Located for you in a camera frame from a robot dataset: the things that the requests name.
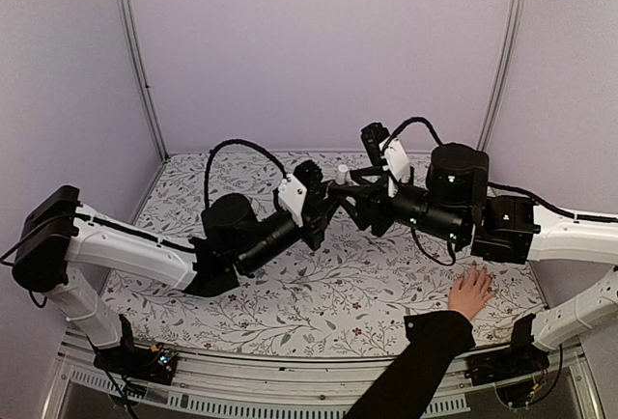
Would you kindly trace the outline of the white nail polish cap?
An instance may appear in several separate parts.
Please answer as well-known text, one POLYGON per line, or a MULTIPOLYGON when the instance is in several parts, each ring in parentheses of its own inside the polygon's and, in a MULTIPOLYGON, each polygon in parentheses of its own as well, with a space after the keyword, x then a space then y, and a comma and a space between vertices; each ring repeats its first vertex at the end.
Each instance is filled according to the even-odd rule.
POLYGON ((337 185, 345 185, 350 182, 350 169, 346 164, 340 164, 337 167, 335 183, 337 185))

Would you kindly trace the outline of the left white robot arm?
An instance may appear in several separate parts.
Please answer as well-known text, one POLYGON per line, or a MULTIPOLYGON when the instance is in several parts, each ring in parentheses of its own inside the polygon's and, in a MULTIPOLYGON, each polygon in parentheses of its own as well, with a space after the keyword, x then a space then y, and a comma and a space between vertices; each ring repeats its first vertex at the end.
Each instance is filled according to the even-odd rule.
POLYGON ((26 217, 19 241, 2 257, 11 260, 20 287, 45 295, 96 348, 106 349, 112 365, 133 375, 144 356, 131 343, 129 323, 77 265, 139 275, 192 296, 220 296, 300 241, 319 249, 338 208, 323 186, 279 187, 276 202, 275 212, 260 220, 247 197, 226 194, 202 212, 205 237, 182 242, 104 216, 80 202, 78 188, 63 185, 26 217))

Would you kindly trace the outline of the black sleeved forearm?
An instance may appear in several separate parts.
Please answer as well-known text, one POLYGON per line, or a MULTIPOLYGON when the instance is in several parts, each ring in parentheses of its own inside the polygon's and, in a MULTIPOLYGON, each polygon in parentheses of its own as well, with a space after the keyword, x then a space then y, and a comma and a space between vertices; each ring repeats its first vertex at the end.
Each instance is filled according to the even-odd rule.
POLYGON ((419 418, 451 362, 474 348, 472 324, 455 311, 405 317, 408 346, 346 413, 348 418, 419 418))

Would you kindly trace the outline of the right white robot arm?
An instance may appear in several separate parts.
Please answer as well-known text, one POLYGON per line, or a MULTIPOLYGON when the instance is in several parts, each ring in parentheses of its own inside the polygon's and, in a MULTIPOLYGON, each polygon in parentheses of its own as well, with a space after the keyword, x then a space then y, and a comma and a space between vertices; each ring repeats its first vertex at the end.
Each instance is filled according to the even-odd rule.
POLYGON ((448 143, 431 153, 423 187, 414 185, 397 140, 370 151, 374 166, 340 172, 329 187, 356 226, 382 236, 393 224, 445 240, 449 254, 469 248, 486 262, 552 260, 611 266, 602 279, 562 304, 517 321, 499 368, 509 377, 533 365, 536 349, 551 351, 617 314, 617 220, 566 211, 521 188, 488 193, 489 158, 448 143))

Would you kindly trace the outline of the person's bare hand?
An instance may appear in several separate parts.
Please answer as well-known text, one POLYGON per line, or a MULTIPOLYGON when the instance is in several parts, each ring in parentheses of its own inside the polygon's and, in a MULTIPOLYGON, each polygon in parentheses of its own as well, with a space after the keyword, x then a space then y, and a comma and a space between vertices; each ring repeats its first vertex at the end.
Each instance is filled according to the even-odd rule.
POLYGON ((487 268, 471 264, 469 271, 462 274, 448 295, 448 310, 459 313, 472 321, 495 296, 492 290, 493 276, 487 268))

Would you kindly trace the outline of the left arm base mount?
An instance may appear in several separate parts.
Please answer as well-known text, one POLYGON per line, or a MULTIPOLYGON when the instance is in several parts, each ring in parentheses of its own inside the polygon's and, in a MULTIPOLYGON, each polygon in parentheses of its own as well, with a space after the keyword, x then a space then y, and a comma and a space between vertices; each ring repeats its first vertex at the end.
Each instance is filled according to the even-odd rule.
POLYGON ((136 346, 128 320, 123 315, 119 318, 122 328, 119 344, 107 349, 95 347, 94 365, 123 377, 171 385, 178 365, 178 352, 162 343, 148 348, 136 346))

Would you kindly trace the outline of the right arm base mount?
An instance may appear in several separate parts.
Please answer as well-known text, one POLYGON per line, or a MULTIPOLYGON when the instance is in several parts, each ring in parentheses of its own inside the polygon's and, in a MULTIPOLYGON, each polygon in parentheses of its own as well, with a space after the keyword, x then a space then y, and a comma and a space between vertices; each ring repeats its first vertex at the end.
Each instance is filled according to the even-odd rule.
POLYGON ((464 377, 478 386, 547 369, 547 353, 533 346, 534 319, 534 315, 528 315, 515 323, 507 348, 469 355, 464 377))

